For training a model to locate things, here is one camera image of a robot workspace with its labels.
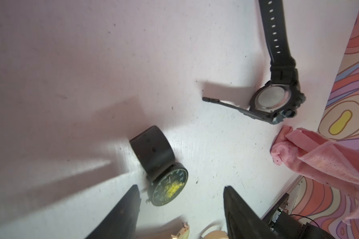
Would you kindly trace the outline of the black rugged digital watch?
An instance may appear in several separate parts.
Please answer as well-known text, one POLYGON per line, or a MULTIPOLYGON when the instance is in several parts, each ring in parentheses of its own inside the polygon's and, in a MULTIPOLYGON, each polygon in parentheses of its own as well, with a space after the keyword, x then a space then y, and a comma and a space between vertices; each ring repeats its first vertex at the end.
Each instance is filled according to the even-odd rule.
POLYGON ((306 97, 300 90, 298 70, 289 49, 282 1, 259 1, 267 49, 270 55, 270 80, 251 97, 249 109, 203 97, 204 102, 238 110, 269 124, 279 124, 297 115, 306 97))

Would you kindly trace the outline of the beige strap yellow dial watch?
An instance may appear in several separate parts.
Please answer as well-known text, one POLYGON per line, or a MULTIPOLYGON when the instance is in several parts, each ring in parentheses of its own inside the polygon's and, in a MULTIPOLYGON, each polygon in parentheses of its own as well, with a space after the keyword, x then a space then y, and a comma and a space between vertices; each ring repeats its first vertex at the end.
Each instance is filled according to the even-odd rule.
POLYGON ((182 223, 182 228, 180 231, 175 234, 171 235, 171 239, 188 239, 190 234, 190 226, 188 223, 182 223))

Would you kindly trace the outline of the pink cloth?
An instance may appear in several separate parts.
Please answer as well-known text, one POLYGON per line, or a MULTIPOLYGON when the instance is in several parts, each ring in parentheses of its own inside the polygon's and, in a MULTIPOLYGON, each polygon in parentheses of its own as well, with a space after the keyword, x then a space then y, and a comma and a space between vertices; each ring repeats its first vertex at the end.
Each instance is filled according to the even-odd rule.
POLYGON ((343 218, 359 219, 359 151, 305 128, 283 126, 270 154, 276 165, 284 164, 304 177, 336 188, 358 201, 357 207, 343 218))

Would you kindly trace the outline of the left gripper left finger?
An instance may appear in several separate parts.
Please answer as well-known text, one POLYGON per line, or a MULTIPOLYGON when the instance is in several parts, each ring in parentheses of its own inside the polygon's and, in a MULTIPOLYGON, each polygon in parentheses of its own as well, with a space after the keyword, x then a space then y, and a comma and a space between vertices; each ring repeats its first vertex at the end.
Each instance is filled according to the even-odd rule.
POLYGON ((133 239, 141 206, 138 186, 133 185, 88 239, 133 239))

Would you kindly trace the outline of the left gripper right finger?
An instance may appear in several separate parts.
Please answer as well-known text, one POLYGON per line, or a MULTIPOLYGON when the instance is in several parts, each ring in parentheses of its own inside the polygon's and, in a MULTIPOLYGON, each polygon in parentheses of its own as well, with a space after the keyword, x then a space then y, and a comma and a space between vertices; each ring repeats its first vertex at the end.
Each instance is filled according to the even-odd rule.
POLYGON ((274 239, 270 230, 231 186, 223 191, 227 233, 230 239, 274 239))

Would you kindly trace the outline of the beige looped watch right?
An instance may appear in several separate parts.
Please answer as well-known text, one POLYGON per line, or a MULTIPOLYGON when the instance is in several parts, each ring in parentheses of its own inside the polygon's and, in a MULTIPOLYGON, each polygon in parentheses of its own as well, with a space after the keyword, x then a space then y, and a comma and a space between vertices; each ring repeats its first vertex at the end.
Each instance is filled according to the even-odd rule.
POLYGON ((229 239, 227 232, 222 230, 222 225, 209 225, 199 236, 200 239, 229 239))

